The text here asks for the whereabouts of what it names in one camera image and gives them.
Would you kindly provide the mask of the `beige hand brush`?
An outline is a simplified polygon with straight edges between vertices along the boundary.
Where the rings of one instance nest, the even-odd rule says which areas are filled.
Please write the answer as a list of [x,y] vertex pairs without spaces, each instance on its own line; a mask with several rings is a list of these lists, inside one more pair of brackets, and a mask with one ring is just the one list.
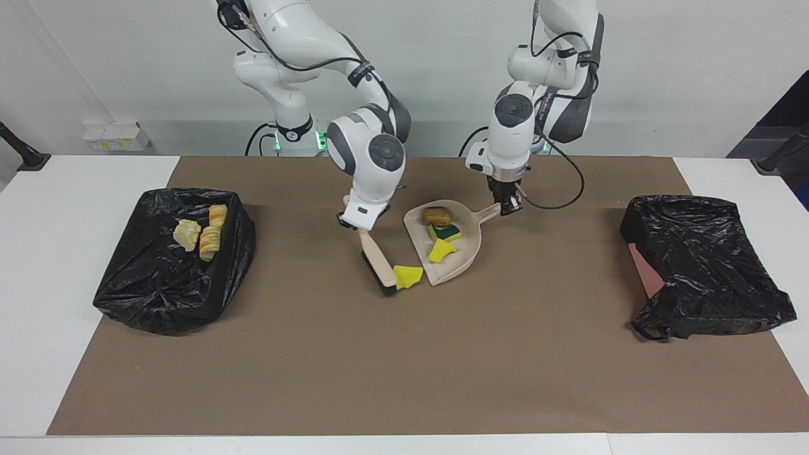
[[[349,201],[349,194],[344,195],[342,202],[344,203],[346,210],[348,208]],[[384,255],[381,248],[379,248],[376,241],[372,238],[369,231],[348,224],[342,219],[342,215],[344,215],[346,210],[343,210],[338,214],[338,221],[342,226],[355,230],[356,233],[358,233],[363,261],[373,272],[376,283],[378,284],[382,294],[384,296],[394,296],[397,291],[398,279],[394,273],[392,265],[387,261],[387,257]]]

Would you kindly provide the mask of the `beige plastic dustpan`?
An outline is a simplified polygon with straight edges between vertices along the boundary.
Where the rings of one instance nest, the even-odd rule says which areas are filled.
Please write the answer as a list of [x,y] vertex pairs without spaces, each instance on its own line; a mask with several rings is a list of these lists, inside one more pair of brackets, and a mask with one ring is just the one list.
[[[431,238],[428,227],[422,224],[422,210],[430,207],[447,209],[453,218],[453,224],[459,228],[462,234],[460,239],[451,242],[456,247],[456,251],[449,253],[441,262],[431,262],[429,259],[436,241]],[[437,287],[460,276],[473,265],[474,259],[482,247],[482,224],[500,215],[501,206],[498,203],[479,211],[473,211],[467,205],[448,199],[417,205],[405,213],[404,226],[432,287]]]

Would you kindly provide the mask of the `thick yellow sponge piece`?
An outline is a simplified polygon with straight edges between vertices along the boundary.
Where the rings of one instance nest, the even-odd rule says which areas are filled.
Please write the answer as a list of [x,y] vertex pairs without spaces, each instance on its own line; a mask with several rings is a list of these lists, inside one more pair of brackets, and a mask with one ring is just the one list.
[[421,266],[394,265],[393,272],[396,276],[396,290],[408,289],[421,282],[424,269]]

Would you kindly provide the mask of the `pale bread piece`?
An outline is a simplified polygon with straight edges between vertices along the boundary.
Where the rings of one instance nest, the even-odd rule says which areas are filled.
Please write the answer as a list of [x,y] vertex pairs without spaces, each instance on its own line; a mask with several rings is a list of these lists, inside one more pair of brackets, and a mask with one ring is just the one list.
[[198,250],[204,262],[211,262],[221,247],[221,228],[208,226],[200,233]]

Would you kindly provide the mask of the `pale bread chunk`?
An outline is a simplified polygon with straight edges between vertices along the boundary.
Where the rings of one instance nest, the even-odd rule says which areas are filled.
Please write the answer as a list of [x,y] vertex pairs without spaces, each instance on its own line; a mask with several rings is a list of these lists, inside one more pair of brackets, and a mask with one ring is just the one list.
[[186,252],[192,252],[197,247],[202,227],[195,220],[180,219],[173,231],[174,242],[179,244]]

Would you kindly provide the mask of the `pink bin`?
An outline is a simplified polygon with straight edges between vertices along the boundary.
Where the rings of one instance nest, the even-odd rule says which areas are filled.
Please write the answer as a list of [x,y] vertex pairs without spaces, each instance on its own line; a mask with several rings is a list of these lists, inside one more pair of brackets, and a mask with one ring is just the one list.
[[641,255],[636,244],[628,244],[628,248],[635,262],[645,294],[647,294],[648,299],[652,299],[665,287],[665,282],[650,263],[645,260],[645,257]]

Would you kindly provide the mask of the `black bag lined bin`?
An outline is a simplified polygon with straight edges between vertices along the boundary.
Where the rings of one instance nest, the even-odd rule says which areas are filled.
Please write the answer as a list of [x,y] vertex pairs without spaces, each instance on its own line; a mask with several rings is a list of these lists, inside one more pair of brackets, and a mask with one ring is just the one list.
[[[212,205],[228,208],[220,250],[210,261],[185,250],[173,231],[205,225]],[[92,300],[115,322],[174,335],[215,322],[230,305],[255,256],[255,224],[235,192],[199,188],[144,192]]]

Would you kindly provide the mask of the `loose black trash bag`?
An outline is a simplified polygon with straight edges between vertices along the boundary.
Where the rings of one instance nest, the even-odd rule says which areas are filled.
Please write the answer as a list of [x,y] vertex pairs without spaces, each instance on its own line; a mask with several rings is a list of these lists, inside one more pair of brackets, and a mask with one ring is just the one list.
[[798,318],[752,247],[734,202],[639,196],[619,231],[662,279],[631,322],[644,339],[763,333]]

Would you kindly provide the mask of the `brown table mat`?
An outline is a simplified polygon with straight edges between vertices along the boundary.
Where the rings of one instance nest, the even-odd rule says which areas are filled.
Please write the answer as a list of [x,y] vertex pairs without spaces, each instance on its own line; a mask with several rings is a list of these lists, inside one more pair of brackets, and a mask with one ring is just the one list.
[[385,297],[335,215],[329,159],[185,157],[176,187],[239,194],[257,250],[213,324],[104,318],[49,435],[809,432],[772,334],[639,339],[629,200],[685,194],[672,159],[578,157],[583,199],[483,226],[462,276]]

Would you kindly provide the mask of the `dark grey stand pole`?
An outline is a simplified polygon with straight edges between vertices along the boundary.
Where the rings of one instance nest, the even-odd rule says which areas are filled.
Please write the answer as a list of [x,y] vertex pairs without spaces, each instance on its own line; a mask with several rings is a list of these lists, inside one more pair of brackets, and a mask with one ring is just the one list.
[[780,144],[774,152],[757,161],[752,161],[752,164],[761,175],[777,175],[778,164],[783,159],[801,152],[807,147],[809,147],[809,121],[798,127],[794,135]]

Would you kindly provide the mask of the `dark background panel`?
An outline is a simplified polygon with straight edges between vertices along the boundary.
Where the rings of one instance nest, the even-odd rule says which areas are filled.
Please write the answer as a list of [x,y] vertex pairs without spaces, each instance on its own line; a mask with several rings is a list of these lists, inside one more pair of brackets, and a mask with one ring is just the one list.
[[[757,161],[774,152],[809,121],[809,70],[781,96],[763,118],[728,153],[730,159]],[[783,159],[777,175],[809,211],[809,147]]]

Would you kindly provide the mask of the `black stand with foot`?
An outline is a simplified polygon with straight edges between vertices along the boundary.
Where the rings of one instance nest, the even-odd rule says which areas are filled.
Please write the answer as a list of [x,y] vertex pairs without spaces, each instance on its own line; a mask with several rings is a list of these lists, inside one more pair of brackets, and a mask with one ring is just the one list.
[[37,172],[47,164],[52,155],[38,152],[28,142],[18,138],[2,121],[0,121],[0,138],[3,139],[22,159],[18,172]]

